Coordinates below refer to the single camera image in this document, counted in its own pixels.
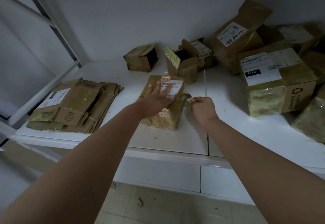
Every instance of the barcode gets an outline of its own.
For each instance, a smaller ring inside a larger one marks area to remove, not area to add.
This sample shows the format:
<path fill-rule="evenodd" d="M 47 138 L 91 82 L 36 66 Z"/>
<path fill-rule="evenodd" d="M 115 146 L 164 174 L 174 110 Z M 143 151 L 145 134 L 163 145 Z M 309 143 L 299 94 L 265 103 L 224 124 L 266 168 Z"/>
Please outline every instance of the barcode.
<path fill-rule="evenodd" d="M 274 69 L 276 69 L 277 67 L 275 66 L 275 65 L 273 65 L 273 66 L 268 66 L 267 67 L 269 70 L 274 70 Z"/>
<path fill-rule="evenodd" d="M 246 60 L 246 61 L 243 61 L 243 63 L 248 63 L 248 62 L 251 62 L 251 61 L 254 61 L 254 60 L 258 60 L 258 59 L 261 59 L 262 57 L 261 56 L 258 56 L 256 58 L 253 58 L 253 59 L 250 59 L 250 60 Z"/>
<path fill-rule="evenodd" d="M 163 83 L 161 83 L 161 85 L 169 85 L 170 84 L 170 82 L 163 82 Z"/>

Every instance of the tile floor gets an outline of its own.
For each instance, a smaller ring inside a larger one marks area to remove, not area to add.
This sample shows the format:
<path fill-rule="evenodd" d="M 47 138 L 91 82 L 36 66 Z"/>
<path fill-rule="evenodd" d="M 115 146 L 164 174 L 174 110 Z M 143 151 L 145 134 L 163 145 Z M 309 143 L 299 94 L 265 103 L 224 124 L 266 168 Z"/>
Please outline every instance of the tile floor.
<path fill-rule="evenodd" d="M 255 206 L 119 183 L 95 224 L 267 224 Z"/>

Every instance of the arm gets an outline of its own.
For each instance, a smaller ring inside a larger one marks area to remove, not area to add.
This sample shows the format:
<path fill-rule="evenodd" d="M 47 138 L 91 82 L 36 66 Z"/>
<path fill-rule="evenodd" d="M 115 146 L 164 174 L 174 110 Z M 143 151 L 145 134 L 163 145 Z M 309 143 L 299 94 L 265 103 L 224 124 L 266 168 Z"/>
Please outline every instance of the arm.
<path fill-rule="evenodd" d="M 323 179 L 222 122 L 211 98 L 194 99 L 194 116 L 213 137 L 268 223 L 324 222 Z"/>
<path fill-rule="evenodd" d="M 139 122 L 173 100 L 161 83 L 125 107 L 36 180 L 0 217 L 0 223 L 94 223 Z"/>

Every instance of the white table surface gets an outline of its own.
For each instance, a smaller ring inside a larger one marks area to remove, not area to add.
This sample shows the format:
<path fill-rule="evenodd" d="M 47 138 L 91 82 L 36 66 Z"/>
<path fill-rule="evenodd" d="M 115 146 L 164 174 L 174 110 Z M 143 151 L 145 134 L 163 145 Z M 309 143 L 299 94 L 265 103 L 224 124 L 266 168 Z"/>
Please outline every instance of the white table surface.
<path fill-rule="evenodd" d="M 124 61 L 110 61 L 100 63 L 88 63 L 84 65 L 71 79 L 83 77 L 87 80 L 116 82 L 124 86 L 124 90 L 116 96 L 103 124 L 127 105 L 136 101 L 143 90 L 149 75 L 162 75 L 167 71 L 165 58 L 160 58 L 157 65 L 150 73 L 128 71 Z M 193 96 L 205 95 L 204 73 L 200 73 L 196 83 L 187 86 L 187 90 Z M 46 138 L 58 143 L 78 144 L 88 135 L 79 133 L 62 133 L 55 131 L 36 131 L 24 124 L 14 137 L 35 137 L 37 140 Z M 174 151 L 191 154 L 208 155 L 207 133 L 202 129 L 190 113 L 190 109 L 184 107 L 181 119 L 176 131 L 159 129 L 140 124 L 133 135 L 129 147 L 148 148 L 154 150 Z"/>
<path fill-rule="evenodd" d="M 325 168 L 325 145 L 318 143 L 289 126 L 284 115 L 250 117 L 244 84 L 239 76 L 231 76 L 217 66 L 206 71 L 207 96 L 213 99 L 216 112 L 225 123 L 303 167 Z M 223 156 L 211 136 L 209 152 Z"/>

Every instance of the recycling symbol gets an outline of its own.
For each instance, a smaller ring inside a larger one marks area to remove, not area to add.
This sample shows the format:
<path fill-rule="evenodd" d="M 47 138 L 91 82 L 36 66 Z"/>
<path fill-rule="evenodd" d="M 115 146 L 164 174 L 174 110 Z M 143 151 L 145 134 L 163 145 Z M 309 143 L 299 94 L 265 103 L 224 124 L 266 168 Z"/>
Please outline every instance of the recycling symbol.
<path fill-rule="evenodd" d="M 303 88 L 295 88 L 292 90 L 292 94 L 296 95 L 296 94 L 302 92 L 303 90 L 304 90 Z"/>

